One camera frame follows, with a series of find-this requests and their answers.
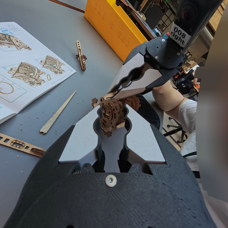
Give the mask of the yellow plastic bin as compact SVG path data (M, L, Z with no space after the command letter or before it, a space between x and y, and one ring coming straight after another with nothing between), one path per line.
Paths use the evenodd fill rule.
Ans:
M122 61L133 48L147 41L115 0L88 0L84 17Z

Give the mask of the person's right forearm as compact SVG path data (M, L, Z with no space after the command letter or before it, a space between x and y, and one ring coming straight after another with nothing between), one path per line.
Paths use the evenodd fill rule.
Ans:
M158 107L173 118L178 116L181 104L188 100L172 87L170 81L160 87L154 87L152 94Z

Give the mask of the wooden mechanical gear model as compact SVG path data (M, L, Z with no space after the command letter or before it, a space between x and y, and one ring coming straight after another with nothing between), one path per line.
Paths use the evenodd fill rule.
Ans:
M136 95L123 98L121 100L114 99L113 96L119 90L108 93L99 100L92 99L93 108L98 105L102 105L103 116L101 118L101 129L104 131L104 135L110 137L112 135L111 130L124 127L125 117L124 117L124 104L128 104L135 111L138 111L141 106L140 100Z

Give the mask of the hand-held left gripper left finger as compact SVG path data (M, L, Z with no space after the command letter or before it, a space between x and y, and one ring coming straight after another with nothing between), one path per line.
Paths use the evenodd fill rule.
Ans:
M78 121L59 158L60 163L94 164L101 160L101 105Z

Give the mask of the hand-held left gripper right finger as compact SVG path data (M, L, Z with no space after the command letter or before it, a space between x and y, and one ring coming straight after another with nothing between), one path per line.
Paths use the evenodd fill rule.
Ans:
M146 164L165 164L165 158L152 130L152 125L128 104L125 104L123 160L131 165L138 163L144 170Z

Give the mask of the person's white shirt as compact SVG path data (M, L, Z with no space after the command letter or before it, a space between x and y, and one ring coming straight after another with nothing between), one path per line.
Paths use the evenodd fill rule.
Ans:
M180 153L188 155L196 152L196 109L197 102L187 100L181 104L178 110L178 119L185 132L189 134L187 140L183 143Z

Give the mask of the open instruction booklet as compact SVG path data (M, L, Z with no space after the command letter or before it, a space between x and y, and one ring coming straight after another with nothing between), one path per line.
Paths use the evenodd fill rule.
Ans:
M76 72L15 22L0 23L0 123Z

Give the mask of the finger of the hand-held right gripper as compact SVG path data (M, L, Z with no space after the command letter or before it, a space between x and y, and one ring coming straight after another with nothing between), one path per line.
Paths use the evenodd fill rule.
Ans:
M133 74L134 70L141 69L144 66L144 56L140 53L136 54L133 58L131 58L127 63L122 65L118 74L114 78L108 93L112 93L116 91L123 83L127 82L129 77Z
M122 88L115 96L114 99L123 99L129 96L144 92L146 87L160 78L162 74L155 69L148 69L144 72L143 76L132 81L127 87Z

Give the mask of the black quilted cushion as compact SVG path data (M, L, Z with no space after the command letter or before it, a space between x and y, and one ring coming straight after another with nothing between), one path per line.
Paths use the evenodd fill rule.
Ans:
M141 94L136 94L136 97L140 101L140 107L138 108L137 113L159 130L161 122L154 108Z

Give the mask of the pointed wooden stick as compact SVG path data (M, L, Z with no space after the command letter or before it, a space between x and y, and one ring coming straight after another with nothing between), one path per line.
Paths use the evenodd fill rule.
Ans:
M64 104L53 114L53 116L47 121L47 123L40 129L40 133L46 134L48 130L51 128L53 123L56 121L58 116L61 114L61 112L64 110L66 105L69 103L69 101L72 99L76 91L72 93L72 95L64 102Z

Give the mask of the black mesh office chair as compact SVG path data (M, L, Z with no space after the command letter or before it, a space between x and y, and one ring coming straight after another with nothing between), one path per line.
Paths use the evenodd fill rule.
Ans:
M177 126L169 125L168 124L167 125L168 128L174 127L174 129L173 130L170 130L170 131L165 130L165 128L163 127L163 130L165 131L165 133L163 135L165 137L168 137L169 136L180 147L180 144L183 143L183 142L185 142L186 139L188 138L187 133L183 130L181 124L178 121L176 121L174 118L169 117L169 120L174 120L176 122ZM181 140L177 140L176 141L171 135L174 135L174 134L176 134L178 132L181 132Z

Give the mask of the adjacent grey desk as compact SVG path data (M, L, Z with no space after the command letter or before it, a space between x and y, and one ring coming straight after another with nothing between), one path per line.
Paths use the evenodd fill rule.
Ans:
M81 13L85 13L85 8L87 5L87 0L49 0L49 1Z

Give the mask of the long perforated wooden strip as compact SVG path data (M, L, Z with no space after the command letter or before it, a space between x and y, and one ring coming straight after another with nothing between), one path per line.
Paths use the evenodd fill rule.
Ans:
M12 138L2 133L0 134L0 144L31 155L35 155L37 157L42 157L43 154L46 152L45 149L26 143L24 141Z

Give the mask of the wooden strip with cross peg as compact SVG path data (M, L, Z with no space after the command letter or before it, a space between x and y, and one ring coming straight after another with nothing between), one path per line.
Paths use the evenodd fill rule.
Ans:
M77 58L79 58L81 69L86 70L86 56L83 55L82 50L81 50L81 44L79 40L76 40L76 45L77 45L77 50L78 50L78 55L76 55Z

